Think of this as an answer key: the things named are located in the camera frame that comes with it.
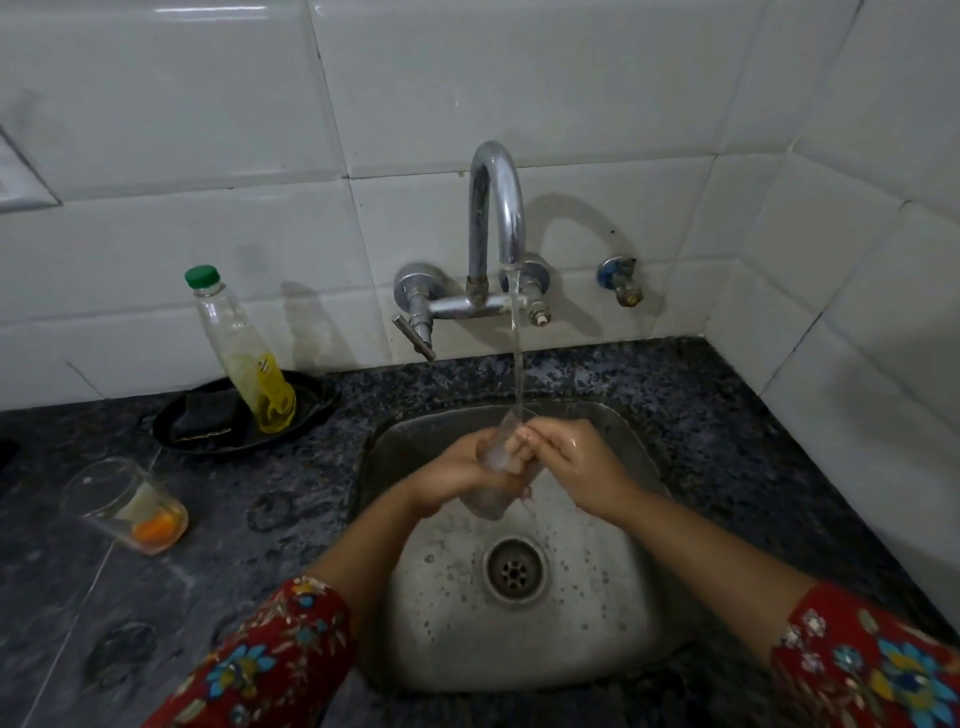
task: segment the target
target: curved faucet spout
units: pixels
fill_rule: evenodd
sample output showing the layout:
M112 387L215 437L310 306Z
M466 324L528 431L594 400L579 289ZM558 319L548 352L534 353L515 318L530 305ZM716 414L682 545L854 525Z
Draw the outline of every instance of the curved faucet spout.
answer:
M487 288L487 209L490 189L500 223L500 265L514 267L526 254L523 197L510 153L498 141L485 141L470 163L469 271L471 285Z

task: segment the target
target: tap lever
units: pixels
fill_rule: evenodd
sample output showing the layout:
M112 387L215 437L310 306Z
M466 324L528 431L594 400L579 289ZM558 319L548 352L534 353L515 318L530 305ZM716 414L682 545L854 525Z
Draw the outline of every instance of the tap lever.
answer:
M643 301L640 284L634 280L636 258L627 255L615 255L608 258L597 268L597 282L616 293L616 302L627 308L633 308Z
M437 354L433 351L433 347L431 347L426 341L423 340L423 337L414 331L414 328L407 323L407 320L403 318L402 315L397 314L394 317L394 325L403 332L404 336L410 339L410 343L414 345L414 351L420 354L424 359L427 361L433 361L437 358Z

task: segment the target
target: glass with orange residue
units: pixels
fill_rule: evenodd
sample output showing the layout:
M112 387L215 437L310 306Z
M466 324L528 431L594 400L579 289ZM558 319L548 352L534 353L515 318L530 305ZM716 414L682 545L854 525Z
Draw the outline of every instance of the glass with orange residue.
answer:
M100 460L74 475L61 510L148 556L172 546L188 523L182 504L126 457Z

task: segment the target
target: black sponge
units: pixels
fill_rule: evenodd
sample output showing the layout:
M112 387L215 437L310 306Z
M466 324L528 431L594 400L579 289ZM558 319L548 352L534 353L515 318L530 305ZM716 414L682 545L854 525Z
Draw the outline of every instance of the black sponge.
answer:
M244 421L244 407L235 389L187 392L183 414L170 427L170 441L181 443L227 434Z

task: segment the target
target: chrome faucet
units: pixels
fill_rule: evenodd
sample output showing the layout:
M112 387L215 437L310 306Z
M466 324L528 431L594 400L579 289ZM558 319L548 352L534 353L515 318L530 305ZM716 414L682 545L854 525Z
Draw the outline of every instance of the chrome faucet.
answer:
M487 279L487 221L493 190L500 232L500 287L491 293ZM446 295L447 276L428 263L409 263L394 278L394 301L410 314L394 317L394 324L427 361L433 351L434 319L473 319L510 313L507 271L520 270L520 308L534 326L550 323L550 309L541 296L550 287L550 273L535 260L526 260L523 196L510 153L498 141L477 147L470 163L469 267L466 295Z

